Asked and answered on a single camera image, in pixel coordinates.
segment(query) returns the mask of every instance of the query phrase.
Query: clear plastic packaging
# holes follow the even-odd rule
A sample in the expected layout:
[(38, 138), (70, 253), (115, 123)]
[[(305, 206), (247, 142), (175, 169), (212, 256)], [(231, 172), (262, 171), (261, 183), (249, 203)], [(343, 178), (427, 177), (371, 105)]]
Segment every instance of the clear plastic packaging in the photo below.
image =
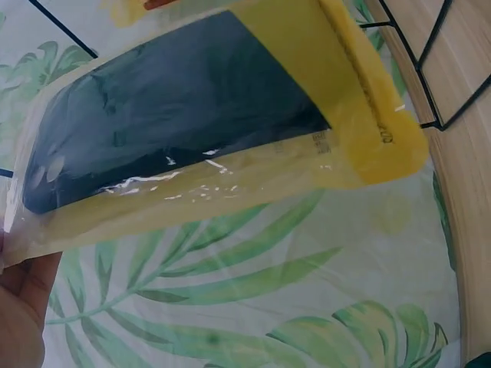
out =
[(8, 191), (4, 263), (397, 179), (427, 155), (341, 0), (238, 2), (36, 97)]

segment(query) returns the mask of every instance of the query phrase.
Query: black metal frame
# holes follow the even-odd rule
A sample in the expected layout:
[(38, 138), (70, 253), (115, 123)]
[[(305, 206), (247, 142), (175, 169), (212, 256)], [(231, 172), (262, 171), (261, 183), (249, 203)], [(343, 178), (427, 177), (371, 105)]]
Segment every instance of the black metal frame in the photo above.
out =
[(435, 25), (431, 30), (428, 41), (424, 45), (423, 52), (421, 53), (419, 59), (417, 59), (416, 55), (414, 55), (413, 50), (411, 49), (409, 43), (407, 42), (406, 36), (404, 36), (404, 33), (400, 29), (399, 24), (396, 22), (395, 17), (392, 14), (392, 11), (390, 11), (389, 7), (387, 6), (385, 0), (379, 0), (379, 2), (382, 5), (385, 14), (389, 18), (389, 21), (369, 23), (369, 24), (361, 25), (361, 27), (373, 28), (373, 27), (380, 27), (385, 25), (385, 26), (391, 26), (396, 30), (397, 35), (399, 36), (404, 48), (406, 49), (407, 54), (409, 55), (409, 59), (411, 60), (411, 63), (414, 66), (414, 70), (416, 71), (416, 74), (421, 82), (421, 85), (423, 86), (425, 97), (428, 100), (428, 104), (430, 105), (431, 112), (433, 114), (433, 117), (435, 118), (435, 121), (432, 121), (430, 123), (423, 123), (421, 124), (421, 127), (423, 129), (436, 128), (441, 132), (449, 129), (452, 125), (455, 124), (456, 121), (458, 121), (458, 119), (462, 115), (464, 115), (464, 113), (469, 109), (469, 107), (471, 107), (472, 104), (476, 102), (476, 100), (484, 94), (484, 92), (489, 88), (489, 86), (491, 86), (491, 74), (490, 74), (484, 80), (484, 82), (481, 83), (481, 85), (477, 88), (477, 90), (467, 99), (467, 101), (457, 110), (457, 112), (455, 112), (455, 114), (452, 115), (450, 119), (448, 119), (447, 122), (442, 121), (442, 119), (440, 118), (440, 114), (438, 113), (437, 105), (435, 104), (435, 101), (431, 94), (430, 87), (428, 86), (426, 78), (424, 77), (423, 66), (424, 66), (424, 62), (428, 58), (428, 55), (430, 54), (431, 48), (433, 47), (435, 40), (438, 37), (438, 34), (440, 33), (440, 29), (442, 28), (442, 25), (445, 22), (445, 18), (447, 17), (447, 14), (450, 10), (450, 6), (453, 3), (453, 0), (444, 0), (442, 7), (440, 9), (440, 13), (438, 14), (437, 17), (437, 21), (435, 22)]

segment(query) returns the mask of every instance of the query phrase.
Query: black fabric item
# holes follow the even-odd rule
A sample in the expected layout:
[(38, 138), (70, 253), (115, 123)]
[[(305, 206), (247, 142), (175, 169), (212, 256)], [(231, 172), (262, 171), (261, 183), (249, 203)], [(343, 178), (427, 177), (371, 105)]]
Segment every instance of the black fabric item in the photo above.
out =
[(466, 368), (491, 368), (491, 353), (484, 353), (475, 360), (468, 362)]
[[(134, 176), (326, 128), (305, 92), (226, 11), (142, 44), (61, 90), (42, 118), (23, 200), (44, 213)], [(55, 160), (63, 168), (48, 181)]]

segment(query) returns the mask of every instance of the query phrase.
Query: green leaf print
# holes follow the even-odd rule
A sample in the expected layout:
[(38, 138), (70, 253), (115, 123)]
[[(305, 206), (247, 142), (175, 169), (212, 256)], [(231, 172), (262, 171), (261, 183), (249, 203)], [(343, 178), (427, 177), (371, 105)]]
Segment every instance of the green leaf print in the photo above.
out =
[(420, 358), (410, 365), (410, 368), (435, 368), (440, 361), (442, 349), (448, 345), (448, 339), (439, 324), (434, 324), (435, 336), (430, 355)]
[(448, 259), (450, 267), (456, 271), (456, 259), (455, 252), (453, 250), (452, 232), (450, 231), (450, 221), (448, 219), (447, 207), (445, 206), (445, 200), (443, 193), (438, 183), (438, 177), (436, 173), (433, 173), (433, 193), (435, 201), (438, 205), (438, 212), (440, 213), (440, 223), (442, 225), (443, 233), (445, 235), (445, 242), (447, 244)]
[(403, 97), (407, 90), (406, 83), (404, 82), (402, 74), (400, 73), (397, 62), (394, 59), (391, 59), (390, 62), (392, 65), (392, 80), (397, 88), (397, 92), (399, 92), (399, 96)]
[(160, 303), (179, 303), (189, 299), (188, 297), (182, 297), (163, 290), (141, 290), (137, 291), (137, 294), (146, 299), (150, 299), (151, 301), (158, 301)]
[(371, 13), (368, 10), (367, 6), (365, 5), (364, 0), (353, 0), (353, 5), (359, 11), (360, 15), (365, 20), (364, 23), (373, 23), (374, 22), (374, 18), (371, 16)]
[(128, 288), (131, 288), (138, 281), (145, 264), (152, 257), (155, 249), (162, 241), (165, 230), (156, 230), (143, 236), (141, 244), (138, 246), (131, 259), (130, 270), (128, 271)]
[(140, 338), (154, 348), (183, 357), (208, 360), (216, 366), (249, 368), (274, 363), (284, 368), (306, 367), (295, 351), (267, 337), (212, 328), (158, 324), (119, 311), (111, 312), (110, 316), (130, 333), (145, 331)]
[[(195, 264), (183, 266), (172, 271), (165, 271), (160, 276), (172, 278), (182, 275), (205, 274), (220, 268), (236, 265), (265, 253), (283, 240), (312, 213), (323, 194), (324, 192), (321, 190), (314, 191), (293, 209), (290, 209), (271, 225), (266, 226), (253, 238), (243, 241), (233, 248), (220, 251), (216, 255), (204, 258)], [(256, 208), (255, 212), (257, 213), (261, 209), (262, 206), (260, 209)]]
[(66, 48), (54, 66), (47, 83), (56, 81), (62, 75), (77, 69), (91, 60), (93, 60), (92, 57), (78, 46), (73, 45)]
[[(224, 304), (230, 301), (260, 297), (299, 282), (315, 269), (322, 267), (340, 251), (340, 248), (326, 249), (259, 271), (249, 271), (249, 274), (236, 278), (231, 278), (226, 269), (237, 262), (251, 260), (273, 249), (312, 213), (323, 193), (324, 191), (315, 191), (305, 195), (274, 220), (270, 220), (271, 222), (266, 224), (259, 233), (251, 235), (248, 241), (238, 241), (236, 244), (232, 242), (237, 241), (237, 237), (232, 235), (263, 211), (265, 206), (238, 212), (230, 216), (229, 220), (224, 216), (219, 221), (212, 220), (204, 226), (202, 222), (191, 222), (180, 226), (177, 231), (168, 229), (165, 233), (166, 239), (169, 239), (168, 249), (166, 254), (161, 256), (163, 259), (160, 262), (149, 263), (148, 259), (155, 258), (161, 253), (156, 252), (159, 244), (166, 246), (162, 243), (164, 232), (157, 231), (141, 235), (141, 248), (136, 249), (130, 260), (127, 289), (113, 299), (107, 297), (107, 289), (110, 279), (114, 278), (111, 269), (119, 248), (110, 241), (97, 244), (93, 259), (101, 284), (101, 305), (91, 310), (84, 310), (86, 307), (84, 287), (89, 287), (89, 285), (84, 285), (79, 251), (69, 251), (62, 260), (62, 275), (66, 274), (64, 281), (71, 286), (80, 313), (66, 317), (61, 315), (61, 318), (57, 320), (48, 320), (47, 325), (70, 326), (76, 321), (81, 323), (84, 335), (77, 337), (79, 340), (74, 340), (71, 334), (72, 329), (66, 333), (70, 335), (68, 337), (71, 346), (69, 349), (74, 362), (83, 360), (81, 347), (90, 343), (105, 360), (110, 362), (111, 366), (148, 366), (149, 363), (144, 362), (144, 356), (115, 356), (122, 350), (127, 353), (128, 338), (133, 336), (140, 341), (139, 343), (144, 342), (149, 347), (156, 347), (166, 353), (205, 360), (203, 365), (208, 364), (210, 367), (259, 367), (267, 363), (276, 363), (278, 366), (291, 368), (306, 366), (301, 358), (302, 354), (305, 355), (304, 353), (299, 353), (278, 339), (272, 339), (266, 335), (256, 337), (194, 326), (155, 324), (115, 308), (129, 297), (147, 299), (156, 303), (156, 307), (158, 307), (157, 303), (162, 305)], [(167, 269), (190, 251), (198, 252), (200, 250), (198, 248), (201, 248), (202, 245), (208, 247), (221, 240), (227, 242), (230, 248), (222, 253), (224, 262), (213, 267), (216, 271), (222, 270), (219, 281), (197, 285), (189, 285), (184, 282), (183, 284), (189, 286), (182, 288), (148, 288), (149, 283), (157, 280), (165, 272), (169, 272)], [(155, 268), (151, 270), (150, 265), (154, 265)], [(116, 324), (103, 326), (99, 322), (100, 319), (95, 318), (99, 314), (110, 316)]]
[(397, 316), (406, 330), (406, 358), (403, 368), (409, 367), (417, 358), (424, 355), (430, 332), (426, 314), (413, 304), (405, 304), (397, 309)]
[(348, 332), (333, 319), (295, 318), (275, 328), (267, 336), (308, 354), (322, 366), (358, 368), (361, 365)]
[(189, 251), (197, 251), (206, 248), (212, 243), (230, 236), (255, 218), (266, 205), (257, 205), (251, 209), (237, 212), (234, 215), (216, 216), (211, 219), (208, 226), (201, 232), (198, 238), (191, 244)]
[(163, 267), (167, 267), (177, 261), (179, 261), (182, 257), (186, 255), (186, 249), (183, 249), (187, 242), (194, 235), (196, 230), (198, 230), (201, 222), (194, 221), (188, 222), (181, 226), (177, 236), (174, 238), (172, 244), (169, 247), (169, 251), (167, 251), (167, 255), (162, 262)]
[[(47, 41), (35, 52), (26, 53), (15, 65), (0, 65), (0, 78), (5, 82), (5, 87), (0, 89), (0, 138), (3, 143), (16, 139), (28, 104), (44, 86), (91, 60), (84, 50), (70, 46), (56, 61), (58, 51), (57, 42)], [(0, 165), (8, 168), (11, 164), (10, 153), (3, 153)]]
[(374, 366), (397, 365), (397, 330), (394, 317), (381, 304), (367, 301), (333, 314), (367, 351)]
[(82, 312), (85, 305), (85, 286), (79, 254), (79, 249), (72, 249), (63, 253), (60, 262), (60, 272), (68, 283), (68, 287), (74, 297), (78, 310)]
[(92, 359), (87, 355), (82, 346), (77, 340), (70, 326), (64, 327), (64, 335), (67, 340), (68, 349), (70, 350), (71, 358), (74, 360), (78, 368), (95, 368)]
[(0, 30), (2, 29), (3, 24), (5, 23), (5, 19), (7, 19), (7, 18), (5, 17), (5, 14), (3, 14), (3, 13), (0, 11)]
[[(396, 322), (403, 325), (406, 335), (407, 349), (403, 356), (398, 356), (400, 336)], [(434, 324), (431, 343), (430, 335), (427, 316), (416, 305), (401, 305), (394, 315), (375, 301), (365, 301), (338, 310), (332, 314), (332, 319), (298, 317), (289, 320), (267, 336), (331, 368), (394, 368), (398, 360), (404, 362), (398, 366), (400, 368), (434, 368), (448, 340), (439, 324)], [(362, 362), (356, 342), (367, 352), (369, 365)]]
[(374, 46), (375, 50), (377, 50), (377, 52), (380, 52), (382, 47), (385, 45), (385, 40), (378, 30), (372, 31), (370, 35), (368, 35), (368, 39), (370, 40), (370, 43)]
[(328, 251), (322, 251), (252, 274), (217, 281), (211, 284), (158, 290), (147, 289), (143, 293), (148, 295), (151, 291), (157, 293), (164, 292), (173, 296), (182, 297), (183, 299), (181, 301), (175, 303), (181, 305), (211, 305), (239, 301), (272, 293), (286, 285), (301, 280), (316, 268), (321, 267), (340, 250), (340, 248), (329, 249)]
[(82, 329), (95, 350), (112, 366), (151, 368), (137, 352), (126, 345), (115, 333), (90, 318), (82, 318)]
[(116, 254), (115, 241), (102, 241), (95, 248), (95, 267), (101, 289), (101, 303), (106, 301), (109, 290), (110, 274), (113, 270), (113, 259)]
[(53, 287), (48, 301), (49, 307), (60, 317), (64, 317), (63, 308), (61, 307), (60, 298), (56, 287)]

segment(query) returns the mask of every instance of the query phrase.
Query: tablecloth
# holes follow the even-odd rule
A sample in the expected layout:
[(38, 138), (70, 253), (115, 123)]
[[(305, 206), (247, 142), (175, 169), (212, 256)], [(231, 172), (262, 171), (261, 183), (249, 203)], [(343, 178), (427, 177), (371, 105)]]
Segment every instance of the tablecloth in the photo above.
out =
[[(99, 55), (232, 0), (44, 0)], [(346, 1), (358, 22), (371, 15)], [(28, 2), (0, 4), (0, 164), (29, 101), (91, 59)], [(367, 30), (410, 98), (376, 28)], [(7, 179), (0, 185), (5, 193)], [(431, 163), (356, 191), (320, 190), (67, 251), (46, 367), (459, 366), (451, 235)]]

